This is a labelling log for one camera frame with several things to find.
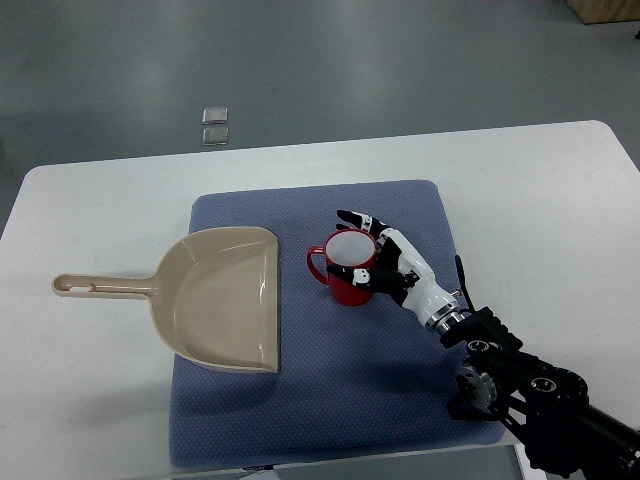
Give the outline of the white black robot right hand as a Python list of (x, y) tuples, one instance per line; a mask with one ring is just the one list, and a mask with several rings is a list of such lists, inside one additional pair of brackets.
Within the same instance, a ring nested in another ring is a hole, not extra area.
[(463, 320), (454, 295), (437, 283), (431, 266), (399, 230), (368, 214), (339, 210), (337, 216), (341, 219), (337, 229), (354, 226), (376, 242), (376, 266), (368, 270), (366, 290), (389, 295), (413, 312), (422, 326), (439, 334)]

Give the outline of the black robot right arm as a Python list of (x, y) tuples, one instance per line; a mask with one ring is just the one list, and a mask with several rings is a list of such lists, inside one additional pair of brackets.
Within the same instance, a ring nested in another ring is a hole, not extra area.
[(638, 478), (638, 431), (592, 406), (578, 374), (524, 352), (489, 308), (468, 305), (439, 332), (445, 348), (462, 344), (467, 352), (447, 404), (452, 419), (501, 423), (531, 466), (547, 473)]

